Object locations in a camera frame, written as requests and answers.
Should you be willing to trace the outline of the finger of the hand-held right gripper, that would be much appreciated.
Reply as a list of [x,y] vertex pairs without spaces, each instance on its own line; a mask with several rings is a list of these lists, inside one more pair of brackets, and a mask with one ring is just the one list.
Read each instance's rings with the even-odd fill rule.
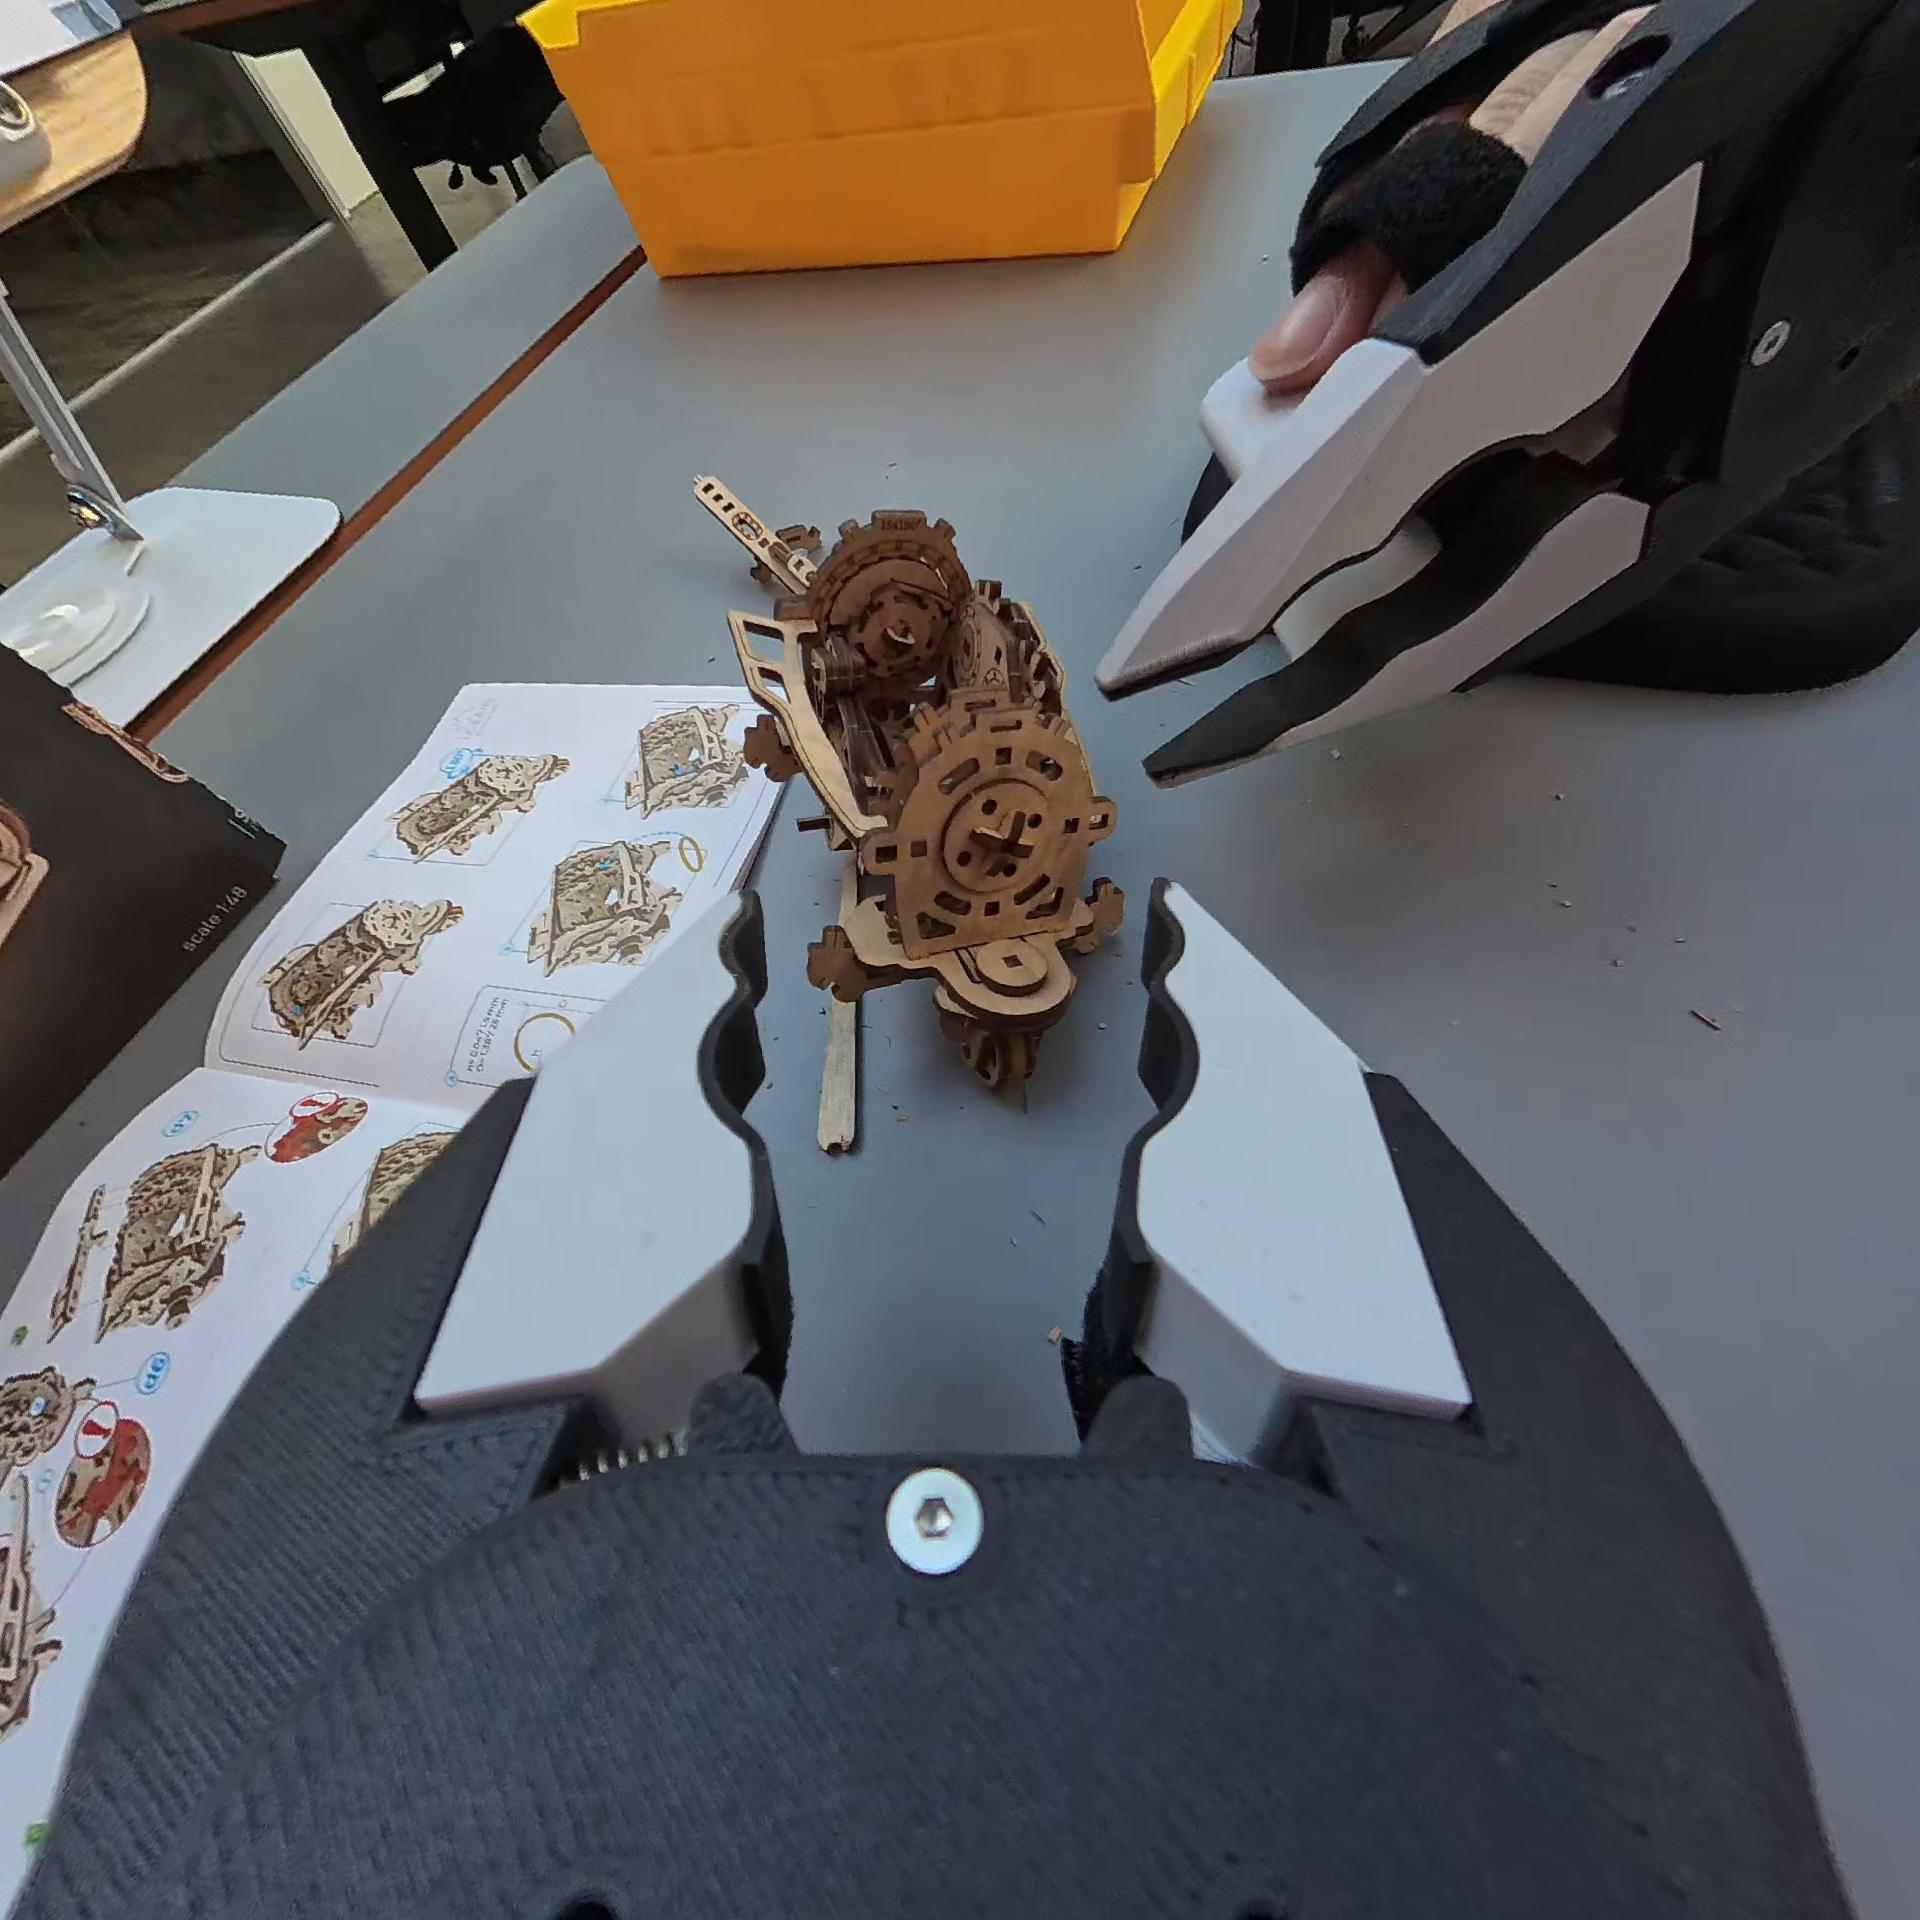
[[1451,471],[1602,400],[1681,282],[1700,166],[1669,180],[1509,313],[1428,366],[1357,342],[1298,398],[1239,362],[1202,400],[1231,478],[1142,593],[1095,684],[1111,697],[1249,642],[1326,572],[1374,554]]
[[1437,552],[1420,572],[1147,754],[1154,785],[1462,688],[1637,564],[1647,505],[1621,492],[1471,492],[1431,524]]

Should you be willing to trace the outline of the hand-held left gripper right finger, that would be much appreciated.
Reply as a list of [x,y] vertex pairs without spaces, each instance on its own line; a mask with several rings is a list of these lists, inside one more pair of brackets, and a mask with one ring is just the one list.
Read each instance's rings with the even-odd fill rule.
[[1269,1464],[1298,1401],[1435,1419],[1471,1404],[1362,1062],[1180,883],[1150,899],[1111,1246],[1071,1345],[1087,1434],[1127,1376]]

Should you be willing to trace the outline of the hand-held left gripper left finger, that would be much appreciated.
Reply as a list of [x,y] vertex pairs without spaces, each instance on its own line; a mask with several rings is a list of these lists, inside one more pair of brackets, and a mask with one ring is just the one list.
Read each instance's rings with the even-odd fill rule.
[[781,1392],[789,1275],[747,1123],[761,904],[718,899],[546,1063],[417,1385],[426,1412],[587,1400],[684,1422],[722,1374]]

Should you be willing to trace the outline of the wooden mechanical model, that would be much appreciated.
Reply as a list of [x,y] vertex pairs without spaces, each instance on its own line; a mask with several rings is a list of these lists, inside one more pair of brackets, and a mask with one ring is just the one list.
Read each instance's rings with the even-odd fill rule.
[[855,904],[806,948],[806,979],[839,1002],[927,979],[972,1073],[1018,1088],[1075,995],[1069,959],[1123,921],[1113,880],[1083,891],[1117,810],[1060,658],[1028,603],[969,576],[943,519],[876,512],[826,548],[714,476],[692,492],[775,596],[771,616],[730,612],[764,713],[747,762],[804,778],[855,870]]

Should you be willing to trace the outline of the person's right hand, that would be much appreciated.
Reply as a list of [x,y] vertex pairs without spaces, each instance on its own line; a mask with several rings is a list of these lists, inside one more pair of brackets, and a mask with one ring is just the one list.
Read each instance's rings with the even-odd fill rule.
[[1377,247],[1356,243],[1308,279],[1278,321],[1246,355],[1249,371],[1271,396],[1308,394],[1383,313],[1409,295]]

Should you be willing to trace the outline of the thin wooden stick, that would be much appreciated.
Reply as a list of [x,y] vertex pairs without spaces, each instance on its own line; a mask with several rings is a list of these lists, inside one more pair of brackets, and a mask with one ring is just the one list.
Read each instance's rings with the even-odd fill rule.
[[822,1062],[822,1090],[818,1110],[818,1147],[830,1154],[845,1154],[858,1144],[858,1042],[859,1042],[859,1010],[858,998],[844,1000],[836,991],[836,970],[844,964],[851,948],[845,936],[847,921],[858,910],[858,860],[847,854],[839,883],[839,907],[834,924],[828,926],[822,944],[828,947],[828,1048]]

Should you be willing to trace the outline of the illustrated instruction booklet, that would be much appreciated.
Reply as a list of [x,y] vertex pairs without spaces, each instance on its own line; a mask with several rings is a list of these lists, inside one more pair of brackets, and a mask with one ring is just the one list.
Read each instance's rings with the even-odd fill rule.
[[239,963],[5,1310],[5,1796],[49,1792],[225,1394],[500,1083],[730,891],[742,688],[465,688]]

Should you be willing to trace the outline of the black model kit box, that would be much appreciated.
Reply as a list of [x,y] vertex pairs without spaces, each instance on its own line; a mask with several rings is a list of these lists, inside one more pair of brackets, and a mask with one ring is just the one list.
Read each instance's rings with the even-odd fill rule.
[[3,652],[3,1168],[271,889],[283,843]]

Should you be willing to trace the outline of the yellow plastic bin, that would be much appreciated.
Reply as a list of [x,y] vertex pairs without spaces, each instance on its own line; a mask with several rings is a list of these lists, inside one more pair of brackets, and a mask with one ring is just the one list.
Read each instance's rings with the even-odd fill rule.
[[1239,3],[543,3],[658,278],[1111,255]]

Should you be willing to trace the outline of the white lamp base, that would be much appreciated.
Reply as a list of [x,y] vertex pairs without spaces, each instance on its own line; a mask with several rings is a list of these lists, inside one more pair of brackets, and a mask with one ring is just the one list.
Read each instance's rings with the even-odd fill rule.
[[3,642],[124,730],[343,521],[317,497],[193,488],[67,504],[79,534],[5,591]]

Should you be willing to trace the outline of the wooden side table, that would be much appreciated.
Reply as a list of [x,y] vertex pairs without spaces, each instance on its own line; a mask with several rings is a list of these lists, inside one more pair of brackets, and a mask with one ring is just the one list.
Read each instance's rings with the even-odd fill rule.
[[150,103],[130,30],[26,70],[12,87],[37,118],[39,166],[5,175],[5,233],[117,175],[138,150]]

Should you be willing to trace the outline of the black table frame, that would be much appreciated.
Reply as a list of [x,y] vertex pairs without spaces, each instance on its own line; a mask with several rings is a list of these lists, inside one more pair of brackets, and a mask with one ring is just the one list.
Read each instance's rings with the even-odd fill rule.
[[522,17],[529,3],[135,4],[138,35],[173,35],[237,58],[301,54],[426,271],[457,252],[420,180],[503,172],[523,199],[555,172],[543,129],[561,86]]

